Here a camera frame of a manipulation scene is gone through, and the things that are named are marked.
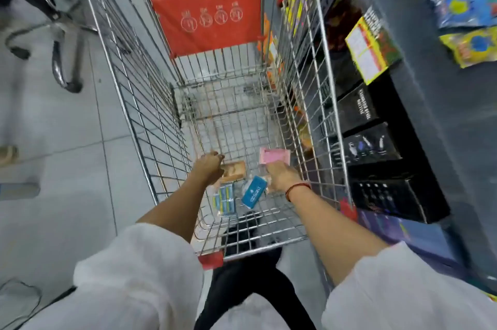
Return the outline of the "person's right hand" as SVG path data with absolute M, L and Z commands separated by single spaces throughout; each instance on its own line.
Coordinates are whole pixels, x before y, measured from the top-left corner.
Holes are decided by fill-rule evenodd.
M 289 165 L 284 163 L 284 173 L 280 176 L 280 183 L 282 184 L 282 193 L 287 194 L 289 190 L 298 186 L 306 186 L 309 187 L 309 184 L 302 180 L 299 173 Z

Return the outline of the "person's left hand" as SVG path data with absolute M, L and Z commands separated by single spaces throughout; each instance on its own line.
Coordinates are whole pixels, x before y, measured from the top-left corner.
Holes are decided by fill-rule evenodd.
M 198 158 L 194 163 L 190 176 L 202 182 L 205 187 L 213 185 L 223 175 L 222 163 L 203 163 Z

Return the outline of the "pink packet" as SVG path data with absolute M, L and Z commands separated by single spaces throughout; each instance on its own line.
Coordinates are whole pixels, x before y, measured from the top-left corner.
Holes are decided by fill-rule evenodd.
M 260 147 L 259 149 L 259 164 L 266 165 L 276 161 L 284 162 L 290 165 L 291 152 L 287 149 L 269 149 Z

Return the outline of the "brown small box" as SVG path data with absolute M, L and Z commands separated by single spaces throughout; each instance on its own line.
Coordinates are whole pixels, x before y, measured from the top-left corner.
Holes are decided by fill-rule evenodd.
M 220 183 L 230 183 L 246 178 L 246 164 L 245 161 L 231 162 L 221 164 L 223 175 L 220 177 Z

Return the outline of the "person's left forearm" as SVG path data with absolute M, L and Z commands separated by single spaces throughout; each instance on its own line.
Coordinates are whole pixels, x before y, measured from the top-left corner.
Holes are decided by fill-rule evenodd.
M 190 175 L 166 200 L 160 202 L 137 221 L 163 228 L 191 243 L 204 192 L 215 183 L 223 171 L 214 175 Z

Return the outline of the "blue white packet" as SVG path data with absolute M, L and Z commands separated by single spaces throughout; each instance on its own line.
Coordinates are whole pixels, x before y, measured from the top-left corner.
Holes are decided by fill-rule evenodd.
M 250 210 L 254 209 L 267 186 L 268 182 L 264 177 L 252 176 L 249 178 L 242 188 L 242 204 Z

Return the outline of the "teal blister pack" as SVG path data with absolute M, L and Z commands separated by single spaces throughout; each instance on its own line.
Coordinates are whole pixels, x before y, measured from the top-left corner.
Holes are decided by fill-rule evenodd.
M 213 196 L 213 208 L 219 217 L 233 217 L 237 214 L 234 183 L 221 184 Z

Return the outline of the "black box with white print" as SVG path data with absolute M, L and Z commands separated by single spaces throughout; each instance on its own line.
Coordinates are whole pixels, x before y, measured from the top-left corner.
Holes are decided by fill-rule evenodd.
M 338 101 L 342 134 L 380 119 L 366 84 L 360 84 Z

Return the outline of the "black trousers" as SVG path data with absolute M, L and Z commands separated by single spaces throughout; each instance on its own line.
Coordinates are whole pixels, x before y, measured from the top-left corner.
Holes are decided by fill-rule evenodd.
M 194 330 L 213 330 L 223 315 L 252 294 L 266 299 L 289 330 L 316 330 L 292 282 L 277 268 L 282 251 L 279 246 L 215 268 Z

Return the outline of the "large black box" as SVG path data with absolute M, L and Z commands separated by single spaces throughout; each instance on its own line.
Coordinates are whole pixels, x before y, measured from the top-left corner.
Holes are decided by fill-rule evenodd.
M 424 224 L 451 214 L 436 180 L 422 176 L 389 180 L 354 180 L 351 196 L 358 208 Z

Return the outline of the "red cart seat flap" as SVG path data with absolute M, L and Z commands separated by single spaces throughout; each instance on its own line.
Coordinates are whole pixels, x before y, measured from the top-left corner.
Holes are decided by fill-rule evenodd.
M 171 59 L 264 39 L 262 0 L 151 0 Z

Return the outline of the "white shirt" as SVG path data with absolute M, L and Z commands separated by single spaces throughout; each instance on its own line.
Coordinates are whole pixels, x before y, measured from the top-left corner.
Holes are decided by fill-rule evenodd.
M 23 330 L 193 330 L 204 272 L 192 247 L 153 225 L 133 225 L 80 261 L 75 291 Z M 497 330 L 497 303 L 440 274 L 404 242 L 362 258 L 329 295 L 326 330 Z

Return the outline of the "purple blue box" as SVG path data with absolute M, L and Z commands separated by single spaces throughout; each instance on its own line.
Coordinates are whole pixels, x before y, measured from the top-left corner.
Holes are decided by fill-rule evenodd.
M 358 223 L 386 242 L 405 242 L 434 269 L 464 270 L 466 263 L 458 245 L 438 224 L 424 224 L 368 210 L 357 210 Z

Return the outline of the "dark grey store shelf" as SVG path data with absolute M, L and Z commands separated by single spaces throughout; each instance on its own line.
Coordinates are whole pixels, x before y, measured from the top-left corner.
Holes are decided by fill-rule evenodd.
M 332 0 L 321 0 L 327 12 Z M 402 61 L 394 87 L 451 210 L 469 270 L 497 293 L 497 62 L 462 69 L 440 43 L 427 0 L 372 5 Z

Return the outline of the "blue toy packet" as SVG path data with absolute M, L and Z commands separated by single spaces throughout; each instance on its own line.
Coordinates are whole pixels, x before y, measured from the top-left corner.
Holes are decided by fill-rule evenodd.
M 497 26 L 497 0 L 428 0 L 438 29 Z

